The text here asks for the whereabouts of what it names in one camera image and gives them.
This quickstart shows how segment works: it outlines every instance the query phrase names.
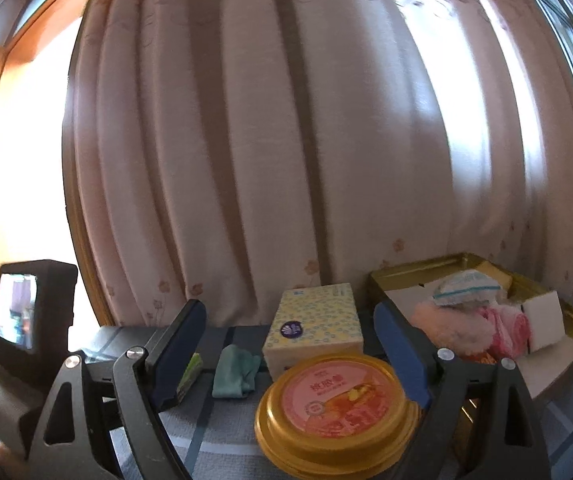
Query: white foam block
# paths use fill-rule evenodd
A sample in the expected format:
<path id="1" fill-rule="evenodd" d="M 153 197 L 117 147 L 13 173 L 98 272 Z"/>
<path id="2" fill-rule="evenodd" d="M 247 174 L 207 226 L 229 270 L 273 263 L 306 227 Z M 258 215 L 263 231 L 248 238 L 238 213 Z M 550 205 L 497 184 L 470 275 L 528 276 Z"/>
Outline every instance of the white foam block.
<path id="1" fill-rule="evenodd" d="M 531 325 L 531 352 L 562 340 L 565 335 L 564 316 L 557 292 L 531 298 L 522 304 L 522 308 Z"/>

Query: green cloth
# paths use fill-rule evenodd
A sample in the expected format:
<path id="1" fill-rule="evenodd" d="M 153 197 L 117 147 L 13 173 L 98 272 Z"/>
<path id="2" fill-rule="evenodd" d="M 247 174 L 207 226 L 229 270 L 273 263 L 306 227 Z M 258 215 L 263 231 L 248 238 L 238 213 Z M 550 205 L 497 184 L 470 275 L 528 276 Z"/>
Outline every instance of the green cloth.
<path id="1" fill-rule="evenodd" d="M 216 399 L 243 399 L 255 390 L 255 376 L 262 357 L 236 345 L 228 345 L 220 354 L 213 380 Z"/>
<path id="2" fill-rule="evenodd" d="M 193 383 L 196 382 L 196 379 L 202 371 L 202 367 L 204 367 L 204 362 L 202 361 L 200 354 L 193 354 L 191 361 L 188 362 L 186 370 L 184 370 L 182 380 L 180 381 L 180 384 L 178 384 L 178 402 L 182 402 L 186 393 L 189 391 L 191 386 L 193 386 Z"/>

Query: gold metal tray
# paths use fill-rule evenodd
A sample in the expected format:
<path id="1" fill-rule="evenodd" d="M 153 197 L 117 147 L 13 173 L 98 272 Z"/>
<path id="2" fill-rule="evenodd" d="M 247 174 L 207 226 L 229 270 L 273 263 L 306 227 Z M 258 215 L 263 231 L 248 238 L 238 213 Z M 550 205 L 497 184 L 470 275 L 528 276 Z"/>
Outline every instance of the gold metal tray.
<path id="1" fill-rule="evenodd" d="M 380 303 L 380 301 L 387 298 L 387 290 L 400 290 L 401 288 L 416 286 L 420 283 L 429 283 L 445 278 L 454 272 L 474 269 L 485 261 L 487 260 L 477 256 L 476 254 L 460 253 L 443 256 L 441 258 L 433 258 L 431 260 L 424 260 L 422 262 L 414 262 L 387 269 L 375 270 L 370 274 L 367 284 L 369 299 L 371 300 L 372 306 L 375 306 L 377 303 Z M 521 301 L 528 300 L 535 296 L 540 296 L 549 291 L 546 287 L 522 276 L 521 274 L 511 272 L 510 270 L 504 269 L 493 262 L 489 263 L 513 277 L 513 283 L 508 290 L 508 299 L 514 303 L 520 303 Z M 562 307 L 566 334 L 570 338 L 573 338 L 573 303 L 572 301 L 564 298 L 559 298 L 559 303 Z M 560 370 L 556 380 L 548 384 L 546 389 L 536 397 L 536 405 L 539 404 L 543 406 L 545 404 L 547 394 L 553 390 L 554 384 L 563 385 L 566 382 L 565 378 L 572 375 L 569 374 L 570 367 L 571 365 L 564 370 Z M 478 405 L 479 400 L 471 399 L 466 401 L 461 408 L 458 426 L 453 436 L 453 450 L 461 462 L 463 462 L 468 448 Z"/>
<path id="2" fill-rule="evenodd" d="M 486 259 L 477 256 L 477 254 L 460 253 L 375 270 L 370 274 L 367 285 L 369 298 L 373 306 L 375 306 L 375 304 L 386 298 L 387 290 L 399 290 L 401 288 L 419 285 L 420 283 L 439 280 L 460 270 L 474 269 L 486 261 Z M 504 269 L 493 262 L 489 263 L 513 277 L 513 283 L 508 291 L 508 299 L 512 302 L 519 303 L 534 298 L 535 296 L 546 294 L 550 290 L 521 274 Z M 573 338 L 573 303 L 564 298 L 559 298 L 559 303 L 562 307 L 562 313 L 564 314 L 564 329 L 566 334 Z"/>

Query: towel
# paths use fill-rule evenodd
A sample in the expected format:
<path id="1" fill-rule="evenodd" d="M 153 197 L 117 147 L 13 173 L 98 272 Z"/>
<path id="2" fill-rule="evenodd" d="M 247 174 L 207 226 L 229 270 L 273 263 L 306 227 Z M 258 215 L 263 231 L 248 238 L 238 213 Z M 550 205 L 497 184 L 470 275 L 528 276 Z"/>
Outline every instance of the towel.
<path id="1" fill-rule="evenodd" d="M 480 308 L 478 312 L 495 327 L 493 343 L 489 348 L 489 353 L 495 359 L 517 359 L 526 352 L 531 329 L 528 318 L 520 309 L 511 305 L 493 304 Z"/>
<path id="2" fill-rule="evenodd" d="M 438 348 L 450 348 L 464 357 L 481 354 L 493 343 L 495 327 L 473 310 L 437 306 L 423 301 L 415 306 L 410 323 L 422 329 Z"/>
<path id="3" fill-rule="evenodd" d="M 243 399 L 255 391 L 255 376 L 262 357 L 236 345 L 228 345 L 220 354 L 213 380 L 216 399 Z"/>

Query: blue gripper pad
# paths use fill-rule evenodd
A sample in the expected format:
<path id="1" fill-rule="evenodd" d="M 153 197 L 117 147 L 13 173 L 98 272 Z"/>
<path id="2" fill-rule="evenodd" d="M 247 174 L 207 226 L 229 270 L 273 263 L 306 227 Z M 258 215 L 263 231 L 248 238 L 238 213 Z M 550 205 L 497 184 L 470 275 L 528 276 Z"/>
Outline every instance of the blue gripper pad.
<path id="1" fill-rule="evenodd" d="M 423 409 L 431 403 L 426 368 L 388 307 L 380 303 L 373 315 L 375 333 L 409 399 Z"/>
<path id="2" fill-rule="evenodd" d="M 178 384 L 206 329 L 206 307 L 189 300 L 152 349 L 147 359 L 153 379 L 149 400 L 160 411 L 176 397 Z"/>

